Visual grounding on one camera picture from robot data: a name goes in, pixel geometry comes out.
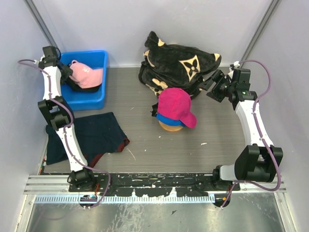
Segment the magenta cap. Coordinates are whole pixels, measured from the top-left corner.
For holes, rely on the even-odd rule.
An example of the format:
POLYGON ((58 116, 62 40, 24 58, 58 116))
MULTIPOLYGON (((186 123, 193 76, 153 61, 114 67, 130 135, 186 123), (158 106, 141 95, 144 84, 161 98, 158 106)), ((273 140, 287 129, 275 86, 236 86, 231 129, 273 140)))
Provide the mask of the magenta cap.
POLYGON ((197 125, 197 118, 191 112, 191 97, 181 88, 167 88, 158 96, 157 104, 152 106, 152 117, 157 114, 180 120, 188 128, 197 125))

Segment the black cap white logo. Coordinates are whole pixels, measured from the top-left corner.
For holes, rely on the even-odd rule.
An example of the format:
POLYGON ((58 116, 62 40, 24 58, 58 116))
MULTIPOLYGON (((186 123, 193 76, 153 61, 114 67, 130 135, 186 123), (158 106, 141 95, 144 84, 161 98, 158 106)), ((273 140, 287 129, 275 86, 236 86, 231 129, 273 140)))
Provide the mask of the black cap white logo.
POLYGON ((78 84, 76 84, 73 80, 71 80, 70 88, 72 89, 72 91, 75 91, 75 92, 93 93, 99 90, 100 85, 96 87, 90 87, 90 88, 81 88, 78 84))

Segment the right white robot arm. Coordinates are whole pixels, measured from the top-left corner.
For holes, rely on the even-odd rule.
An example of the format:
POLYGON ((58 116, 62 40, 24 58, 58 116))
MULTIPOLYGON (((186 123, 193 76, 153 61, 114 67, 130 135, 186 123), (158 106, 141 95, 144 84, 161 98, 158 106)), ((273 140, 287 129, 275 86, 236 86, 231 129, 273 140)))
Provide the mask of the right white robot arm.
POLYGON ((218 165, 213 170, 212 186, 223 190, 229 181, 270 183, 277 175, 283 150, 275 147, 263 124, 258 95, 250 90, 249 69, 233 68, 229 74, 216 70, 200 87, 207 96, 222 102, 228 98, 239 117, 245 148, 232 165, 218 165))

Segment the wooden hat stand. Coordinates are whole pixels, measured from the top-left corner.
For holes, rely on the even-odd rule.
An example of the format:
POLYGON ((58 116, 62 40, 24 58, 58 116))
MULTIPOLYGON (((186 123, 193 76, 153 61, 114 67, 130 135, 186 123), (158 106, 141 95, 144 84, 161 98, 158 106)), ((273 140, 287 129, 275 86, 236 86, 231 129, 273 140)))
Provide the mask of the wooden hat stand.
POLYGON ((183 129, 182 125, 178 126, 170 126, 167 124, 164 124, 163 122, 159 121, 159 125, 161 126, 162 129, 168 131, 168 132, 178 132, 183 129))

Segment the blue cap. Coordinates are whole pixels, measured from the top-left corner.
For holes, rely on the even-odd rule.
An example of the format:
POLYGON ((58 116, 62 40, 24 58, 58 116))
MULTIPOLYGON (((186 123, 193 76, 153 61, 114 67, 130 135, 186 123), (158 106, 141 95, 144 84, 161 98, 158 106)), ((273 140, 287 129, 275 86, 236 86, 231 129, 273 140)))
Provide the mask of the blue cap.
POLYGON ((171 119, 171 118, 168 118, 168 117, 165 117, 161 114, 157 114, 156 115, 156 118, 162 122, 163 124, 166 124, 168 126, 182 126, 182 127, 186 127, 185 124, 183 124, 180 120, 174 120, 174 119, 171 119))

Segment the blue plastic bin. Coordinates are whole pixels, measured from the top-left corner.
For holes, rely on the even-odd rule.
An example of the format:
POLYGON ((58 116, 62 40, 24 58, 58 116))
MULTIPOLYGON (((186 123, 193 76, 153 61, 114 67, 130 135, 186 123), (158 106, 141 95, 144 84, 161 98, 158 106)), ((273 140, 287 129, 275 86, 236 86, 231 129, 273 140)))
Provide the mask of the blue plastic bin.
POLYGON ((64 52, 60 61, 69 64, 77 60, 93 70, 103 69, 102 84, 96 92, 79 92, 74 91, 69 85, 61 86, 63 98, 69 104, 72 110, 97 110, 104 107, 105 86, 107 74, 108 53, 104 50, 64 52))

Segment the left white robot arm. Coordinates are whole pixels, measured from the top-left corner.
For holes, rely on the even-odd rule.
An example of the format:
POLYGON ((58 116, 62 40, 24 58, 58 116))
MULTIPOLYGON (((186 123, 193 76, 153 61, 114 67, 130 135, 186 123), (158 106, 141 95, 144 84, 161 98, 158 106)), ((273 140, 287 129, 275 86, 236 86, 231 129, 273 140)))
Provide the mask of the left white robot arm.
POLYGON ((38 108, 66 151, 71 170, 67 182, 78 190, 92 191, 97 180, 78 144, 73 111, 61 94, 61 80, 68 78, 72 70, 60 61, 58 48, 46 46, 42 50, 43 56, 38 62, 38 68, 43 74, 44 95, 42 101, 38 102, 38 108))

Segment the navy blue cloth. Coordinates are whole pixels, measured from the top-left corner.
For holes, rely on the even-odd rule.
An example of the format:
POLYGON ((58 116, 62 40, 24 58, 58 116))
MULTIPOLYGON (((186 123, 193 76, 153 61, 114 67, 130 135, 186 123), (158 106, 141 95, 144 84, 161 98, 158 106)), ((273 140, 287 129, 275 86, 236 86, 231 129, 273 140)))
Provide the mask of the navy blue cloth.
MULTIPOLYGON (((104 154, 121 152, 130 143, 112 112, 76 118, 74 126, 82 154, 92 168, 104 154)), ((48 134, 46 164, 67 160, 65 148, 53 128, 47 125, 45 131, 48 134)))

